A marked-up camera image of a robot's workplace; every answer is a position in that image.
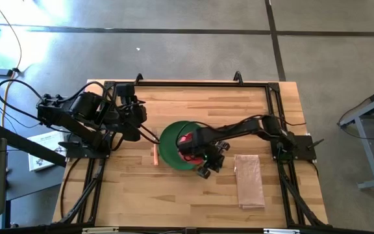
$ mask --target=concrete floor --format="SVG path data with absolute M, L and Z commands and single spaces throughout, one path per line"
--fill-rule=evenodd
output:
M 374 31 L 374 0 L 271 2 L 278 30 Z M 0 5 L 2 10 L 18 9 L 5 10 L 7 17 L 26 25 L 269 30 L 263 0 L 0 0 Z M 146 79 L 227 80 L 240 70 L 248 81 L 279 80 L 271 36 L 20 29 L 18 34 L 20 69 L 26 70 L 22 79 L 41 93 L 70 94 L 87 79 L 134 79 L 139 72 Z M 316 139 L 325 138 L 316 151 L 329 223 L 374 231 L 374 188 L 359 191 L 356 186 L 372 179 L 366 155 L 358 139 L 336 126 L 342 113 L 374 93 L 374 37 L 280 36 L 279 45 L 286 79 L 298 84 L 308 131 Z M 13 67 L 17 60 L 15 38 L 4 29 L 0 66 Z M 36 112 L 36 100 L 19 85 L 12 86 L 9 100 Z M 30 134 L 21 126 L 16 129 Z M 57 192 L 54 187 L 14 200 L 12 221 L 22 226 L 50 223 Z

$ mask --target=green bowl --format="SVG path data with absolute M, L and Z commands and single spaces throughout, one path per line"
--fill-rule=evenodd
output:
M 163 130 L 160 136 L 160 144 L 158 145 L 160 156 L 168 165 L 177 170 L 192 170 L 195 167 L 195 165 L 181 159 L 177 146 L 175 145 L 177 134 L 188 122 L 189 121 L 178 121 L 172 123 Z M 199 127 L 200 126 L 196 123 L 188 124 L 182 130 L 180 137 Z

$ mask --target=gray floor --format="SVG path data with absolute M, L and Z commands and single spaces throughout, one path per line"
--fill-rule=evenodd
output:
M 269 29 L 263 0 L 0 2 L 2 10 L 18 9 L 5 11 L 13 23 L 26 25 Z M 271 2 L 278 30 L 374 31 L 374 0 Z M 21 79 L 41 93 L 70 94 L 87 79 L 134 79 L 139 72 L 146 79 L 227 80 L 240 70 L 245 80 L 278 81 L 271 36 L 18 34 L 20 69 L 26 70 Z M 314 138 L 325 138 L 317 153 L 330 224 L 374 230 L 374 188 L 359 191 L 356 186 L 372 179 L 366 155 L 358 139 L 336 126 L 342 113 L 374 93 L 374 37 L 280 36 L 279 45 L 286 79 L 298 84 L 308 130 Z M 0 66 L 13 67 L 17 60 L 15 38 L 5 29 L 0 32 Z M 35 114 L 36 99 L 23 87 L 13 85 L 9 100 Z M 14 200 L 12 221 L 50 223 L 57 192 L 55 187 Z

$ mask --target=red object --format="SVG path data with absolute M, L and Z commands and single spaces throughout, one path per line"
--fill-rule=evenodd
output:
M 187 133 L 187 134 L 185 134 L 184 136 L 181 137 L 181 139 L 179 140 L 179 143 L 189 141 L 192 138 L 193 138 L 193 133 Z M 180 157 L 183 161 L 186 161 L 187 163 L 190 163 L 190 164 L 199 165 L 203 162 L 203 159 L 201 159 L 201 158 L 192 159 L 191 155 L 182 155 L 180 152 L 179 152 L 179 155 L 180 155 Z

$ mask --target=wooden tabletop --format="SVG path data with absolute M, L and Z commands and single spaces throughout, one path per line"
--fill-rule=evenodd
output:
M 286 120 L 295 124 L 304 122 L 296 83 L 279 84 Z M 87 91 L 101 94 L 101 89 L 95 85 L 89 86 Z M 144 125 L 158 134 L 179 120 L 197 120 L 218 127 L 250 115 L 268 113 L 262 88 L 137 86 L 136 95 L 146 101 L 148 119 Z M 306 134 L 304 125 L 288 126 L 288 129 L 296 135 Z M 174 170 L 162 159 L 159 166 L 154 166 L 153 145 L 143 138 L 138 142 L 124 141 L 106 162 L 96 225 L 285 227 L 279 175 L 276 163 L 271 159 L 269 142 L 250 135 L 228 142 L 231 148 L 224 154 L 226 158 L 220 173 L 212 172 L 208 179 L 203 179 L 193 171 Z M 242 210 L 238 207 L 233 172 L 235 154 L 259 155 L 264 209 Z M 64 193 L 65 213 L 82 193 L 87 164 L 88 160 L 80 160 L 70 174 Z M 314 167 L 296 161 L 295 170 L 301 196 L 317 217 L 327 223 Z M 92 197 L 86 215 L 90 213 L 91 200 Z M 290 202 L 294 220 L 297 220 L 293 199 Z M 53 217 L 53 221 L 58 220 L 59 200 Z

